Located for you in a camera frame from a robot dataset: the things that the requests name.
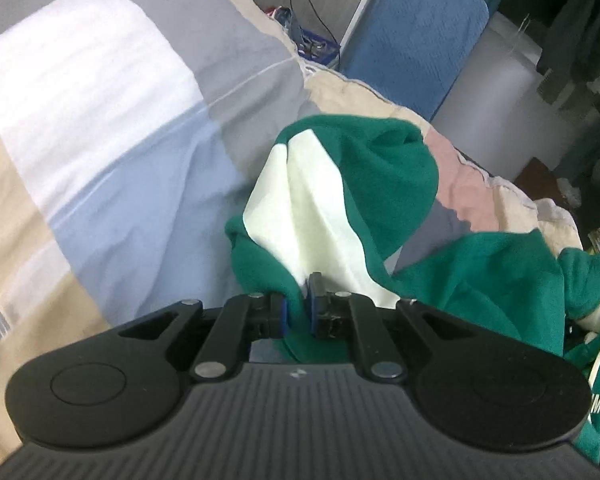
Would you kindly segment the blue upright cushion pad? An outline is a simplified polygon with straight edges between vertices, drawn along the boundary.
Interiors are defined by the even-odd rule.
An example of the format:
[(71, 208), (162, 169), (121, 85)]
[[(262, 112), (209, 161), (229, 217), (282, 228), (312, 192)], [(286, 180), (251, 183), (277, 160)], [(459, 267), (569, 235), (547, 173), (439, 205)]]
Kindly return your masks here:
[(430, 120), (488, 21), (483, 0), (368, 0), (340, 72)]

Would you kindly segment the green and white hoodie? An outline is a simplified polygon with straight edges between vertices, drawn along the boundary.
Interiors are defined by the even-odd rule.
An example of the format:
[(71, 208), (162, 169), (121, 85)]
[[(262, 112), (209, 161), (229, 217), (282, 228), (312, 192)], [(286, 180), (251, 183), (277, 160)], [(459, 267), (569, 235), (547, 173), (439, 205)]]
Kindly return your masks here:
[(550, 248), (539, 230), (479, 232), (388, 271), (432, 211), (438, 184), (434, 156), (409, 122), (299, 120), (279, 133), (245, 209), (227, 222), (237, 281), (286, 297), (291, 328), (278, 348), (301, 363), (346, 355), (310, 332), (303, 299), (314, 272), (379, 307), (414, 298), (563, 356), (592, 389), (576, 445), (600, 465), (600, 255)]

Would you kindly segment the colour block patchwork quilt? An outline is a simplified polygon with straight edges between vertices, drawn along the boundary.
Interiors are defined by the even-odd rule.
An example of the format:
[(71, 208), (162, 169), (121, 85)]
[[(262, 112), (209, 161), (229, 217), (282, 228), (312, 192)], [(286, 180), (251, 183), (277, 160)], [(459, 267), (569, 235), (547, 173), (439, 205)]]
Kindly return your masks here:
[(0, 463), (30, 359), (182, 299), (239, 292), (224, 226), (280, 130), (317, 114), (416, 125), (440, 169), (399, 269), (470, 232), (580, 243), (567, 211), (460, 156), (426, 119), (302, 60), (251, 0), (0, 0)]

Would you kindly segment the dark hanging clothes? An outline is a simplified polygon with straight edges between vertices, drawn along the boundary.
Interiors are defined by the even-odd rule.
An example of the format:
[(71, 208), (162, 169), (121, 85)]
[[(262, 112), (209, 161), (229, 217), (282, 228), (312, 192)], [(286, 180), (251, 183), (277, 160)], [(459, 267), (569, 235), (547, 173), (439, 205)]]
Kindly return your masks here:
[(600, 0), (501, 0), (498, 12), (540, 49), (539, 96), (565, 112), (600, 111)]

